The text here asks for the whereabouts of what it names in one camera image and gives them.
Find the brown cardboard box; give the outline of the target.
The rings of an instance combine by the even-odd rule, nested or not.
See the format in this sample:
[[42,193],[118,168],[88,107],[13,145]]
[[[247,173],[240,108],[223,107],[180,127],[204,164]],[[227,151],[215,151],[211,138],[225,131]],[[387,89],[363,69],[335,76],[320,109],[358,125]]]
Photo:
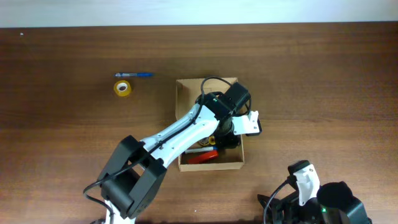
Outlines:
[[[201,94],[200,86],[203,83],[201,78],[180,79],[176,81],[175,95],[175,117],[177,119],[185,116],[195,100]],[[198,157],[199,153],[182,154],[178,156],[178,168],[181,172],[210,171],[210,170],[239,170],[244,165],[244,148],[239,145],[234,149],[218,151],[218,157],[201,164],[189,164],[188,161]]]

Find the blue whiteboard marker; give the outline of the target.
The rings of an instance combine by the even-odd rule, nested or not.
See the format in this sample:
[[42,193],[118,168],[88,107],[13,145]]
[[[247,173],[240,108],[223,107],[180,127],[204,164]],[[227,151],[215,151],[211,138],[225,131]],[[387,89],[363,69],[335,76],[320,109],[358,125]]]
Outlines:
[[201,148],[196,148],[196,149],[187,149],[185,151],[186,154],[193,154],[193,153],[199,153],[199,152],[210,152],[210,151],[216,151],[218,148],[216,146],[207,146],[207,147],[201,147]]

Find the yellow adhesive tape roll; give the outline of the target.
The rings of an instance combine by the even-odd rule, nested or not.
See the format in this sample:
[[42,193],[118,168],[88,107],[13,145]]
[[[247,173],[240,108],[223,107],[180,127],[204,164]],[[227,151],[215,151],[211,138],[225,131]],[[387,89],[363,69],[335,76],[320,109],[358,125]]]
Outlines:
[[114,84],[114,92],[119,97],[125,97],[131,94],[132,88],[128,81],[120,80]]

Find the blue ballpoint pen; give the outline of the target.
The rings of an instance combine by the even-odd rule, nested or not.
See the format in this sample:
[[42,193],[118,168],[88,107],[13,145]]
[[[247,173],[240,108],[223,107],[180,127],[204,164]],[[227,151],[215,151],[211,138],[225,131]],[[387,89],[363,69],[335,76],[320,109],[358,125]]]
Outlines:
[[125,78],[125,77],[152,77],[153,73],[115,73],[115,77]]

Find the black yellow correction tape dispenser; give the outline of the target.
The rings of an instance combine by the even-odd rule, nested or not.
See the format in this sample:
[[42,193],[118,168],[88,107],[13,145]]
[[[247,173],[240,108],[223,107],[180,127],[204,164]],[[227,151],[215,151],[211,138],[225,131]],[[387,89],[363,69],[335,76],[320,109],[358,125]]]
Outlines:
[[203,138],[198,141],[199,145],[206,147],[206,146],[214,146],[216,144],[216,139],[214,136],[210,136],[207,138]]

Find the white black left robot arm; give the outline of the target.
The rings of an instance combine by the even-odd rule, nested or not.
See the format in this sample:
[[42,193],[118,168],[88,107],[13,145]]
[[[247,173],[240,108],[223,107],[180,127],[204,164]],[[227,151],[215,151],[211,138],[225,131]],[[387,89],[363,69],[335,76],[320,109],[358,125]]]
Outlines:
[[249,91],[233,83],[225,92],[202,92],[192,109],[165,130],[140,141],[124,138],[98,176],[97,185],[107,209],[103,223],[134,223],[153,201],[167,168],[190,146],[215,139],[215,149],[234,149],[241,136],[250,135],[246,124],[257,124],[258,113],[248,108]]

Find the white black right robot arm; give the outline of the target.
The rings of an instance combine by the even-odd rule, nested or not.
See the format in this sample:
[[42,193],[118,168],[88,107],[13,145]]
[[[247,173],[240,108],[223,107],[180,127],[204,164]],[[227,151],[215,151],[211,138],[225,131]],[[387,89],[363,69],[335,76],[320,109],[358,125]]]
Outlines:
[[288,166],[289,175],[270,196],[259,194],[262,222],[269,224],[372,224],[346,182],[322,185],[308,160]]

